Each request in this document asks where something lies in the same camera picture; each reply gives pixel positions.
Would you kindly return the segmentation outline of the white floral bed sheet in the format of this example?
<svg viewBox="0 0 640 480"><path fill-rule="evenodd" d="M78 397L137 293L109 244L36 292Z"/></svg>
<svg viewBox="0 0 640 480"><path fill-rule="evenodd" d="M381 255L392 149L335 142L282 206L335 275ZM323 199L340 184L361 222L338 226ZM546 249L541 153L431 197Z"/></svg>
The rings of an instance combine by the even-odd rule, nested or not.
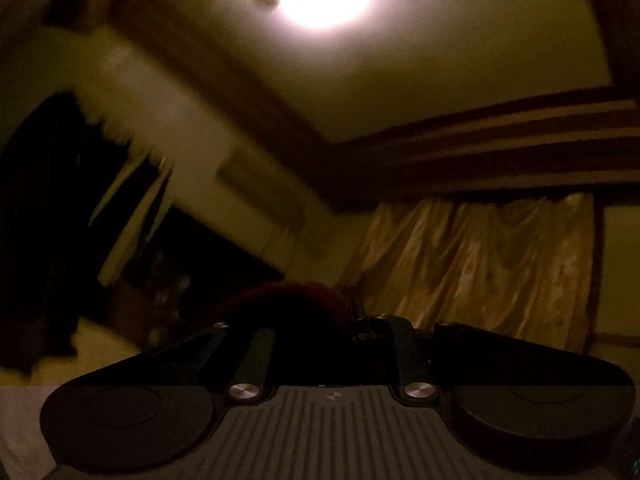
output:
<svg viewBox="0 0 640 480"><path fill-rule="evenodd" d="M140 353L140 350L124 337L83 318L79 321L73 343L77 356L45 358L30 376L2 368L2 387L58 387L76 377Z"/></svg>

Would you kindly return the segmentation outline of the brown curtain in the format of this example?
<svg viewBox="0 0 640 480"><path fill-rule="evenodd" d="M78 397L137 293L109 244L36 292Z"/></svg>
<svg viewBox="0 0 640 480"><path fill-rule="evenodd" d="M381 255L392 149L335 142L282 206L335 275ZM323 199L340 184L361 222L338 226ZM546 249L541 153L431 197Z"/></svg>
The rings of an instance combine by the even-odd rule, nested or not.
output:
<svg viewBox="0 0 640 480"><path fill-rule="evenodd" d="M461 323L581 352L596 242L586 193L506 204L382 204L338 281L367 314Z"/></svg>

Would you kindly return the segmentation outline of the wall air conditioner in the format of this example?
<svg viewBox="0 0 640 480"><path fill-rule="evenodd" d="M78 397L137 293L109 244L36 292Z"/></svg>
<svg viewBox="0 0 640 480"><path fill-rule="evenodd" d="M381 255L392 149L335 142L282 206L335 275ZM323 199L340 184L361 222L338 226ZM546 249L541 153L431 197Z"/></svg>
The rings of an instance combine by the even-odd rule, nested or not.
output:
<svg viewBox="0 0 640 480"><path fill-rule="evenodd" d="M268 157L237 148L221 162L216 179L280 228L300 233L306 226L306 188Z"/></svg>

